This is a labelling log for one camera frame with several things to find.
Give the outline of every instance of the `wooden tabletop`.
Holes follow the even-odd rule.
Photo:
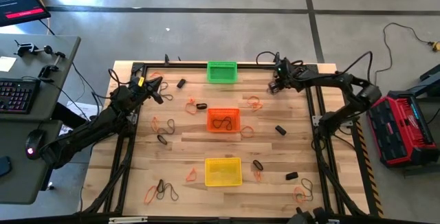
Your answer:
[[[121,81],[129,80],[132,64],[133,61],[115,62],[113,69]],[[318,68],[321,73],[336,70],[334,64],[318,64]],[[266,89],[272,71],[262,69],[239,69],[238,82],[233,85],[208,84],[206,69],[149,69],[147,75],[154,71],[164,75],[169,87],[163,93],[172,94],[174,99],[164,100],[163,104],[147,100],[141,108],[123,215],[291,217],[296,207],[313,210],[323,206],[316,155],[311,149],[305,91],[297,93],[290,89],[275,96],[268,94]],[[182,78],[186,79],[186,84],[178,89],[176,85]],[[117,84],[111,81],[109,92],[116,87]],[[344,104],[339,89],[323,87],[322,92],[327,111],[335,111]],[[263,108],[252,111],[247,104],[250,96],[258,96]],[[240,133],[209,133],[206,131],[206,110],[195,115],[185,112],[189,98],[194,98],[196,103],[206,103],[208,108],[240,108],[241,126],[251,126],[254,137],[243,138]],[[314,103],[319,113],[316,99]],[[157,133],[151,127],[153,117],[158,118],[162,128],[167,128],[167,120],[174,119],[175,133],[164,135],[168,145],[158,142]],[[275,130],[277,125],[287,131],[286,136]],[[348,135],[337,134],[352,142]],[[93,148],[82,191],[85,208],[109,180],[116,139],[116,136],[110,137]],[[369,212],[355,151],[338,139],[332,141],[342,186],[361,210]],[[242,186],[205,186],[205,158],[220,157],[241,158]],[[260,182],[252,172],[255,159],[264,166]],[[193,168],[197,179],[186,182]],[[299,178],[286,181],[285,175],[289,172],[298,172]],[[313,182],[313,201],[298,203],[293,193],[296,187],[303,188],[303,178]],[[156,186],[160,179],[173,185],[179,199],[173,201],[167,189],[162,200],[154,199],[145,204],[147,190]],[[336,210],[334,190],[327,183],[332,208]]]

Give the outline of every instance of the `plastic basket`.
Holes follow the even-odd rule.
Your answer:
[[[217,133],[240,132],[240,109],[208,109],[206,130]]]
[[[205,159],[205,186],[241,186],[240,158]]]
[[[209,83],[235,83],[237,81],[237,62],[208,62]]]

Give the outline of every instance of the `monitor screen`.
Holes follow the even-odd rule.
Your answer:
[[[0,27],[49,17],[39,0],[0,0]]]

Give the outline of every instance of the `keyboard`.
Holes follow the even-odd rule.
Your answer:
[[[28,114],[40,80],[0,78],[0,113]]]

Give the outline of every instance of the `gray floor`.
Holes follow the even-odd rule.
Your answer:
[[[305,0],[45,0],[46,5],[92,5],[100,7],[142,8],[276,8],[305,9]],[[321,10],[439,10],[438,0],[313,0]],[[440,40],[440,16],[349,16],[317,15],[317,26],[326,63],[344,69],[354,59],[371,50],[373,70],[388,66],[388,52],[382,29],[390,22],[414,27],[426,40]],[[51,27],[57,34],[82,38],[75,59],[78,69],[104,93],[109,77],[107,68],[115,60],[157,60],[167,53],[172,60],[247,60],[262,51],[279,51],[292,60],[317,62],[307,14],[191,14],[191,13],[106,13],[53,12]],[[2,33],[44,34],[37,21],[12,27],[0,27]],[[379,74],[377,83],[382,93],[407,89],[417,83],[420,74],[439,63],[440,54],[421,44],[400,27],[387,29],[393,50],[394,65]],[[351,69],[356,76],[366,77],[367,60]],[[82,85],[70,72],[64,90],[79,96]],[[93,103],[89,94],[81,102]],[[423,105],[427,119],[438,106]],[[433,135],[440,138],[435,127]],[[438,222],[439,175],[403,178],[377,159],[367,126],[364,127],[368,151],[373,163],[385,216],[393,219]],[[58,189],[39,194],[29,206],[0,205],[0,219],[69,214],[76,211],[78,196],[85,177],[89,150],[79,153],[72,163],[57,170],[52,181]]]

